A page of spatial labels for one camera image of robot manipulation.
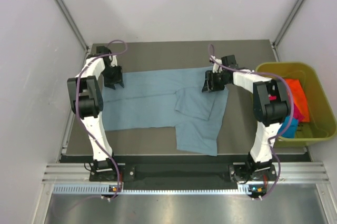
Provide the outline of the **light blue t shirt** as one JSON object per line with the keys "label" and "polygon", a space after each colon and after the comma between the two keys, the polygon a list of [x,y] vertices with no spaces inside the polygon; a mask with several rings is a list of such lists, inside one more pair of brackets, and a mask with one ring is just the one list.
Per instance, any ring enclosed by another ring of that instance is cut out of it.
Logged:
{"label": "light blue t shirt", "polygon": [[202,92],[207,70],[124,74],[123,88],[103,88],[105,130],[173,127],[178,150],[217,156],[229,90]]}

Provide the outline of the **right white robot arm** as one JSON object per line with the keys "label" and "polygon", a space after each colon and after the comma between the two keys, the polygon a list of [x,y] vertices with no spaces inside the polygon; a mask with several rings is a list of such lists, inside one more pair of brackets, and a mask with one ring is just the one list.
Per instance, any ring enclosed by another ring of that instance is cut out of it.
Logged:
{"label": "right white robot arm", "polygon": [[291,114],[289,91],[284,81],[271,78],[271,74],[264,77],[253,70],[239,68],[234,55],[220,59],[211,55],[210,62],[213,69],[205,72],[203,93],[223,91],[227,84],[232,84],[253,96],[257,130],[245,162],[245,171],[249,178],[257,180],[271,168],[274,140],[286,117]]}

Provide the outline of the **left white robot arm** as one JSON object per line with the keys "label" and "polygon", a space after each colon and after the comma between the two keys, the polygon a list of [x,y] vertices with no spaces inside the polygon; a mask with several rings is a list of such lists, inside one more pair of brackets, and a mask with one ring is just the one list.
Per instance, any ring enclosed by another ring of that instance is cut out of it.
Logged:
{"label": "left white robot arm", "polygon": [[88,55],[80,73],[67,80],[72,112],[76,115],[91,141],[93,160],[91,172],[101,174],[108,180],[119,175],[119,167],[113,160],[113,149],[109,145],[103,126],[103,97],[98,79],[103,77],[104,87],[115,90],[124,87],[122,66],[107,46],[98,46],[95,54]]}

